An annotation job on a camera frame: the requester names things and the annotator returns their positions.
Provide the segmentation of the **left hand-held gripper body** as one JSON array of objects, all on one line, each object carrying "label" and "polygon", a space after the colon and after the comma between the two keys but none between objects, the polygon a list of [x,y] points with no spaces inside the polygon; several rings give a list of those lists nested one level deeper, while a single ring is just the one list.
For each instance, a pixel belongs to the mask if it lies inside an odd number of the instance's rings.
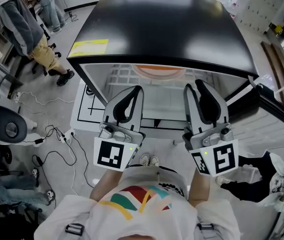
[{"label": "left hand-held gripper body", "polygon": [[110,123],[100,124],[100,134],[94,138],[93,164],[122,172],[128,168],[146,135]]}]

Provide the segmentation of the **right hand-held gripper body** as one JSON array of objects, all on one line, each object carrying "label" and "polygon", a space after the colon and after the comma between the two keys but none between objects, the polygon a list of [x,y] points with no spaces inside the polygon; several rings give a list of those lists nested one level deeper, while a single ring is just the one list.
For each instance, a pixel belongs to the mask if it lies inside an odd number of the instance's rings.
[{"label": "right hand-held gripper body", "polygon": [[216,177],[238,168],[239,144],[230,123],[198,134],[186,129],[183,140],[199,174]]}]

